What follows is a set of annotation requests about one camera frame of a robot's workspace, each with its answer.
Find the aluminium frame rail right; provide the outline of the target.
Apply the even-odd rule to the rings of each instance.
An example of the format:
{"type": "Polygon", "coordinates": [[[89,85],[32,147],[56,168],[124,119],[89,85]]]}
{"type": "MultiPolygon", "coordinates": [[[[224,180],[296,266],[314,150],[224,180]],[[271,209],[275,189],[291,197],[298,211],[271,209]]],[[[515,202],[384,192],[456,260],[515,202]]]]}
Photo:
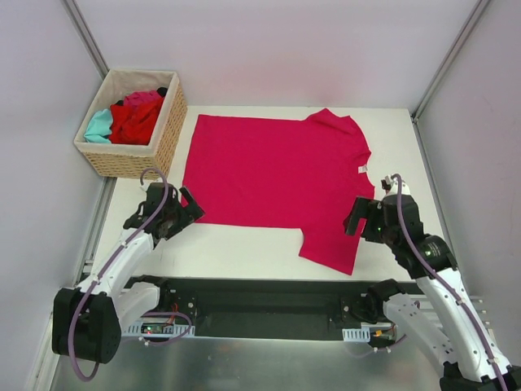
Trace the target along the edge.
{"type": "Polygon", "coordinates": [[[439,89],[442,81],[448,75],[449,70],[455,64],[466,43],[492,4],[493,0],[479,0],[475,2],[470,14],[467,16],[439,67],[436,69],[434,76],[422,94],[421,99],[415,106],[415,109],[411,112],[411,121],[414,124],[418,123],[419,118],[427,109],[427,106],[431,102],[436,91],[439,89]]]}

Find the wicker basket with cloth liner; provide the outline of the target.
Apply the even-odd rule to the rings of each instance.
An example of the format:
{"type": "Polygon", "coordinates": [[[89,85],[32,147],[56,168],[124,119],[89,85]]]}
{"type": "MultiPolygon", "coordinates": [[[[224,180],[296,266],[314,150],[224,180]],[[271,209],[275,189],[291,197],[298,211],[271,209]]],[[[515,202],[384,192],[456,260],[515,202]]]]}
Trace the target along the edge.
{"type": "Polygon", "coordinates": [[[187,114],[180,78],[174,71],[112,69],[94,96],[74,138],[77,150],[102,177],[139,178],[146,167],[164,174],[170,170],[187,114]],[[147,145],[88,143],[87,125],[93,115],[134,91],[167,89],[159,117],[147,145]]]}

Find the magenta t shirt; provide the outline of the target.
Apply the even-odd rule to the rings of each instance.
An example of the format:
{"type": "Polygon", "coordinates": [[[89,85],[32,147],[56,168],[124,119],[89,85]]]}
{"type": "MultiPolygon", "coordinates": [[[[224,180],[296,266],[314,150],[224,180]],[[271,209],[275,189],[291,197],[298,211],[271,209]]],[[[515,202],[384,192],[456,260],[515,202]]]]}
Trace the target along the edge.
{"type": "Polygon", "coordinates": [[[135,108],[142,104],[155,102],[162,98],[163,95],[161,95],[157,90],[134,91],[123,98],[123,105],[135,108]]]}
{"type": "Polygon", "coordinates": [[[204,222],[298,229],[301,257],[349,275],[360,238],[344,219],[374,195],[370,155],[359,125],[327,109],[303,120],[201,115],[183,184],[204,222]]]}

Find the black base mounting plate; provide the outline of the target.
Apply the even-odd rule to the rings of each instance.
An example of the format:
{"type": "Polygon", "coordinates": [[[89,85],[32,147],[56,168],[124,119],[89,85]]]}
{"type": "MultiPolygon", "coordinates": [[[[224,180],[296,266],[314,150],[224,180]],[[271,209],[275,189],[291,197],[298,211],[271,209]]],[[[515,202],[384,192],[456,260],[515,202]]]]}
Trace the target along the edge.
{"type": "MultiPolygon", "coordinates": [[[[342,340],[345,328],[382,326],[380,347],[396,341],[388,320],[375,324],[355,319],[349,306],[363,297],[371,282],[131,279],[160,287],[160,303],[137,321],[195,326],[196,337],[263,340],[342,340]]],[[[412,298],[422,298],[416,283],[400,283],[412,298]]]]}

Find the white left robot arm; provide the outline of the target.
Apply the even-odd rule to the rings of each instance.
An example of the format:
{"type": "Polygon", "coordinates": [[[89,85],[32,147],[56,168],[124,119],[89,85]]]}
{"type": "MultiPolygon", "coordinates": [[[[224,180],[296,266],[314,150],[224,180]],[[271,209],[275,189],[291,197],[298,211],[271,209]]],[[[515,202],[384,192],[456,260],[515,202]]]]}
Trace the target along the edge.
{"type": "Polygon", "coordinates": [[[165,316],[172,297],[149,282],[125,285],[156,249],[204,215],[187,187],[151,183],[146,198],[128,217],[104,263],[74,288],[62,288],[53,303],[51,348],[58,355],[108,363],[121,333],[146,312],[165,316]]]}

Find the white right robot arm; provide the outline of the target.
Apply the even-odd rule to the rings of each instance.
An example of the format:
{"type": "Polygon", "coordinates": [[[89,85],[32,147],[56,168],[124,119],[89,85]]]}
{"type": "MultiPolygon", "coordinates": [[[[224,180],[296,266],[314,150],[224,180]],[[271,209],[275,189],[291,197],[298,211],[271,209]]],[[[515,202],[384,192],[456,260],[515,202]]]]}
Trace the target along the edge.
{"type": "Polygon", "coordinates": [[[395,323],[438,370],[443,390],[518,390],[520,368],[493,342],[453,254],[443,239],[425,233],[413,197],[358,197],[344,220],[346,234],[354,235],[360,221],[365,223],[362,238],[390,248],[440,322],[434,324],[421,313],[394,279],[371,285],[349,306],[349,313],[365,323],[395,323]]]}

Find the aluminium frame rail left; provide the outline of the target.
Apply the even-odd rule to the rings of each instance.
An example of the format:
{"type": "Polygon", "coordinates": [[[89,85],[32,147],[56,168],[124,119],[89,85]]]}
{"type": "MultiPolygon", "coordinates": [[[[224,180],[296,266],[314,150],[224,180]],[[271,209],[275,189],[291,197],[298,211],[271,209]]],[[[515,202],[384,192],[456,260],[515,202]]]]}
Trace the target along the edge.
{"type": "Polygon", "coordinates": [[[97,69],[101,78],[105,78],[109,73],[109,66],[105,60],[102,51],[96,42],[93,33],[90,30],[89,25],[85,17],[82,14],[81,8],[75,0],[61,0],[60,1],[64,10],[68,14],[69,19],[77,31],[83,45],[89,54],[95,68],[97,69]]]}

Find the red t shirt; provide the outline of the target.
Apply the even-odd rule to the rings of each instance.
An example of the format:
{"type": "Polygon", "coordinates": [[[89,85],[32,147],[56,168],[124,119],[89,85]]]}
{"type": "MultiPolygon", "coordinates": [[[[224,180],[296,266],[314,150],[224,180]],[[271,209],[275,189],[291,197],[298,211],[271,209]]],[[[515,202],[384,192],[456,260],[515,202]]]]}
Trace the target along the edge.
{"type": "Polygon", "coordinates": [[[159,98],[136,107],[113,104],[111,134],[114,144],[148,145],[164,99],[159,98]]]}

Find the aluminium frame rail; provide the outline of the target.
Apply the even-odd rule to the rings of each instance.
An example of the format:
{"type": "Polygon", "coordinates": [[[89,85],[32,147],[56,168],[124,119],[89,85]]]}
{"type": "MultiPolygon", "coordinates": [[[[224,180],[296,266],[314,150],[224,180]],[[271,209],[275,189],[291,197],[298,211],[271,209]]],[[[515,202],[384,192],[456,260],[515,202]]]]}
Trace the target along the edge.
{"type": "Polygon", "coordinates": [[[467,16],[439,67],[436,69],[434,76],[422,94],[421,99],[415,106],[415,109],[411,112],[411,121],[414,124],[418,123],[419,118],[427,109],[427,106],[431,102],[436,91],[439,89],[442,81],[448,75],[449,70],[455,64],[466,43],[492,4],[493,0],[479,0],[475,2],[470,14],[467,16]]]}
{"type": "Polygon", "coordinates": [[[90,30],[89,25],[85,17],[82,14],[81,8],[75,0],[61,0],[60,1],[64,10],[68,14],[69,19],[77,31],[83,45],[89,54],[95,68],[97,69],[101,78],[105,78],[109,73],[109,66],[105,60],[102,51],[96,42],[93,33],[90,30]]]}

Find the magenta t shirt in basket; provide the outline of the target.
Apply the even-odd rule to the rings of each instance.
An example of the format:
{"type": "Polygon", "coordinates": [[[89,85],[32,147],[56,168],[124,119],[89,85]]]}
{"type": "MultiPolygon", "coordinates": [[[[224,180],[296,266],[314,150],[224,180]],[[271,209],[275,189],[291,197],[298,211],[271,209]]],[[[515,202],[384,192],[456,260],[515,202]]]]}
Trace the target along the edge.
{"type": "Polygon", "coordinates": [[[155,102],[162,98],[163,95],[161,95],[157,90],[134,91],[123,98],[123,105],[135,108],[142,104],[155,102]]]}

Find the turquoise t shirt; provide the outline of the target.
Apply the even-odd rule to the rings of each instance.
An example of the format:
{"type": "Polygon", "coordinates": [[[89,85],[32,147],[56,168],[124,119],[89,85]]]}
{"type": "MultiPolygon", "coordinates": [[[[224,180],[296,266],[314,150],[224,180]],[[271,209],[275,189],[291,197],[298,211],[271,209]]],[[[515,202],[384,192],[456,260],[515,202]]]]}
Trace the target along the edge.
{"type": "Polygon", "coordinates": [[[86,142],[110,144],[109,137],[112,134],[112,123],[112,113],[108,108],[97,111],[87,125],[84,134],[86,142]]]}

